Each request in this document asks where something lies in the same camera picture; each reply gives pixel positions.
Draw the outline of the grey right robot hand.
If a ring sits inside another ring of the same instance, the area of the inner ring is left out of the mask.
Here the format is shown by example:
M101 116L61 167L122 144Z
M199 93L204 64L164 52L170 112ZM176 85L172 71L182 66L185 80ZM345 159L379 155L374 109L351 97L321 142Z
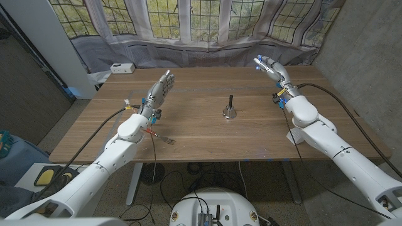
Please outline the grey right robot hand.
M254 58L254 62L257 64L258 70L265 72L268 77L284 89L291 98L301 95L298 88L292 84L288 72L281 63L264 55L258 55Z

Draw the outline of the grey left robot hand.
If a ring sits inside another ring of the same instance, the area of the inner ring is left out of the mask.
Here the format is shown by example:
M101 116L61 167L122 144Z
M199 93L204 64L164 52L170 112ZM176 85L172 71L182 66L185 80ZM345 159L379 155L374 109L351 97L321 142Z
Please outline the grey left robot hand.
M167 70L149 90L144 99L144 103L139 108L138 114L145 118L150 118L159 109L169 91L173 88L175 76Z

